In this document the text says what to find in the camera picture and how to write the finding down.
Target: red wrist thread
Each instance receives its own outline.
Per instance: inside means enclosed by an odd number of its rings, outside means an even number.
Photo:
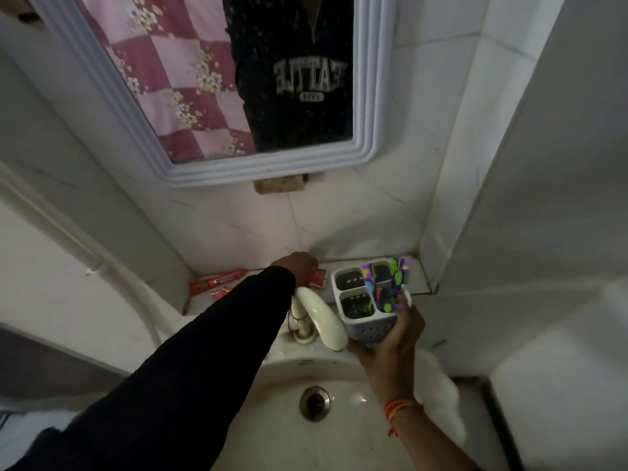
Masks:
[[[391,428],[390,430],[388,430],[388,436],[392,436],[393,434],[395,436],[399,436],[397,434],[397,430],[393,427],[393,419],[395,414],[399,411],[399,410],[403,410],[404,408],[412,408],[412,407],[419,407],[421,410],[423,410],[423,405],[421,405],[419,402],[417,401],[413,401],[413,400],[388,400],[388,402],[384,405],[384,414],[386,415],[386,419],[388,420],[388,423],[391,424]]]

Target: mirror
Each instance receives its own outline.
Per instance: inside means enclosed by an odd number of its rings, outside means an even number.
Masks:
[[[354,0],[76,1],[173,164],[354,136]]]

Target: pink checkered curtain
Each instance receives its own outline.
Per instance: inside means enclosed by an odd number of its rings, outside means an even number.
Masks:
[[[255,153],[222,0],[77,0],[175,164]]]

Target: sink drain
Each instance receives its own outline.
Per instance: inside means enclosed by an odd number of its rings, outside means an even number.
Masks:
[[[332,400],[329,394],[320,387],[310,387],[299,401],[299,410],[305,420],[321,421],[329,413],[332,406]]]

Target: hand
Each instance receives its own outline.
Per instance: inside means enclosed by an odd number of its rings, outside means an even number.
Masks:
[[[417,308],[404,305],[395,327],[374,348],[349,340],[347,349],[360,360],[382,407],[389,400],[414,400],[414,347],[424,329]]]
[[[296,287],[308,287],[312,272],[318,268],[318,259],[302,251],[279,258],[271,266],[282,266],[292,271],[296,278]]]

